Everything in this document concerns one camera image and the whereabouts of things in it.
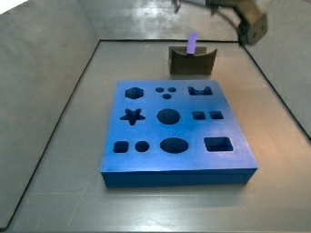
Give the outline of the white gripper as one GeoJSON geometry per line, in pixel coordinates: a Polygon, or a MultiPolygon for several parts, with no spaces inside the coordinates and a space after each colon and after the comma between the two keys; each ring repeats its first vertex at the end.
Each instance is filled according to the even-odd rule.
{"type": "Polygon", "coordinates": [[[188,4],[209,7],[211,15],[216,15],[219,13],[219,6],[233,7],[236,5],[236,0],[172,0],[175,14],[179,13],[181,7],[180,1],[188,4]]]}

